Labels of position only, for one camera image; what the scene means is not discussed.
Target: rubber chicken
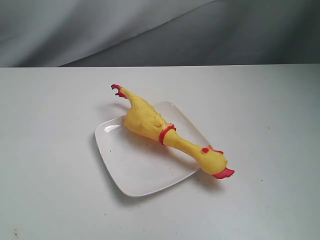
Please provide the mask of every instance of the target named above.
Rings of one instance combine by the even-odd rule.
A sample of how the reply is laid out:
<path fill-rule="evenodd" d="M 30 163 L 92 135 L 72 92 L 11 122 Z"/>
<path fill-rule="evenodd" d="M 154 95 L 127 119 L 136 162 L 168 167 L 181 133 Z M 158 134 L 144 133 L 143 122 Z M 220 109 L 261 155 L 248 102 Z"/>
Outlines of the rubber chicken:
<path fill-rule="evenodd" d="M 227 168 L 228 161 L 222 151 L 214 150 L 210 145 L 201 147 L 183 139 L 177 134 L 175 126 L 167 123 L 146 100 L 117 84 L 113 84 L 111 88 L 118 90 L 115 95 L 128 99 L 131 103 L 131 108 L 124 117 L 125 128 L 188 154 L 199 163 L 204 172 L 217 179 L 234 174 L 234 170 Z"/>

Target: red feet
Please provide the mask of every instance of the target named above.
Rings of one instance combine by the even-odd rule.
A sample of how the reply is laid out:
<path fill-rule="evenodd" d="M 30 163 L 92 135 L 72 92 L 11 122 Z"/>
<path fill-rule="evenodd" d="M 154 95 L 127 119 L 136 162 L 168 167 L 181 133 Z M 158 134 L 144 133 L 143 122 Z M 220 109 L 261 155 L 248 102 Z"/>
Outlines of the red feet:
<path fill-rule="evenodd" d="M 120 85 L 117 85 L 117 84 L 112 84 L 111 85 L 111 88 L 112 89 L 118 89 L 118 92 L 115 94 L 116 96 L 119 96 L 120 98 L 125 98 L 127 99 L 127 96 L 121 92 L 121 86 Z"/>

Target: white table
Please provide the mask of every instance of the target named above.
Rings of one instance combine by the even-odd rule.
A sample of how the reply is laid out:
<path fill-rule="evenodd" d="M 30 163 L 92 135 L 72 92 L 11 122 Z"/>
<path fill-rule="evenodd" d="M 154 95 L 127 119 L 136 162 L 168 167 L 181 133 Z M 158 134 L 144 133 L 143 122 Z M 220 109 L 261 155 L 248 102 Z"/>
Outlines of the white table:
<path fill-rule="evenodd" d="M 94 138 L 129 106 L 113 83 L 175 103 L 235 174 L 125 196 Z M 320 64 L 2 68 L 0 114 L 3 240 L 319 237 Z"/>

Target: white plate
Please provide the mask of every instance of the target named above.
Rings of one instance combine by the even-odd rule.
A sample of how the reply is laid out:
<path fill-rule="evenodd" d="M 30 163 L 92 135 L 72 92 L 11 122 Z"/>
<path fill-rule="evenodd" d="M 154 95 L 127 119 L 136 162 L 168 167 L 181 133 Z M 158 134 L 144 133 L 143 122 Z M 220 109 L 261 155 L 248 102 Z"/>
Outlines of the white plate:
<path fill-rule="evenodd" d="M 209 142 L 171 102 L 154 105 L 156 111 L 176 127 L 177 133 L 200 146 Z M 139 136 L 123 126 L 124 116 L 107 121 L 95 130 L 102 159 L 121 191 L 141 197 L 168 188 L 200 167 L 190 156 L 172 147 Z"/>

